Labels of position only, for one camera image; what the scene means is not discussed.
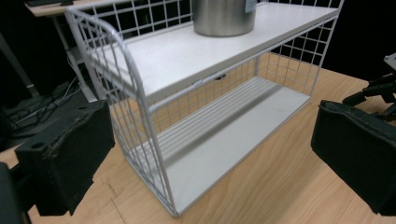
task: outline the silver cylinder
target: silver cylinder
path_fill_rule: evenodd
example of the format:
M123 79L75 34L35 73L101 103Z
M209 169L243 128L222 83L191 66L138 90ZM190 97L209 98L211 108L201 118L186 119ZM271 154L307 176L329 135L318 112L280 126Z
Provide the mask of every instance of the silver cylinder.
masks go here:
M201 35L242 35L253 30L257 0L193 0L194 31Z

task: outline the label on pot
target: label on pot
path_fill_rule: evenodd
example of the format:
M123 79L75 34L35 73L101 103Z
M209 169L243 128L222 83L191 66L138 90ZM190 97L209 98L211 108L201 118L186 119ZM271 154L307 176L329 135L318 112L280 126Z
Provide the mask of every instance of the label on pot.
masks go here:
M247 0L245 4L245 13L252 12L256 10L257 0Z

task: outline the two-tier shelf rack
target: two-tier shelf rack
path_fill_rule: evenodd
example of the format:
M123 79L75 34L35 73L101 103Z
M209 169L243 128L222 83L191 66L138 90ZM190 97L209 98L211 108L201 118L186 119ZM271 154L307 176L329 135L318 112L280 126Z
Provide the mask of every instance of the two-tier shelf rack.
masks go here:
M66 18L126 160L178 217L307 103L342 5L264 1L253 31L232 37L196 34L190 0Z

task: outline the white shelf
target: white shelf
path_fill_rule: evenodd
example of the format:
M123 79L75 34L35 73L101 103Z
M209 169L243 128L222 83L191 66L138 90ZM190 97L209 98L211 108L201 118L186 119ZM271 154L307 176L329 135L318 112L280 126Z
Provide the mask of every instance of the white shelf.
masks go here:
M338 10L267 3L257 6L254 29L245 35L223 38L198 35L190 22L124 43L134 57L151 104L336 16ZM116 53L118 59L122 58L119 50ZM110 50L107 56L101 62L114 63ZM126 71L125 62L118 64L121 71ZM123 72L122 78L131 83L128 73Z
M177 211L183 213L308 99L254 77L160 133Z

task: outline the wood grain surface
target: wood grain surface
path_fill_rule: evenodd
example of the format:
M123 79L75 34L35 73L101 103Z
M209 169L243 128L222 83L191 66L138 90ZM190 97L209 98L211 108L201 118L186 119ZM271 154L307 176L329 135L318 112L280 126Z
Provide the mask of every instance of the wood grain surface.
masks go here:
M73 216L40 217L35 208L29 215L34 224L396 223L396 217L373 214L310 146L320 100L341 102L366 86L366 81L322 69L310 102L179 218L167 213L118 146ZM380 98L359 106L367 112L386 107ZM13 150L1 153L0 161L15 164Z

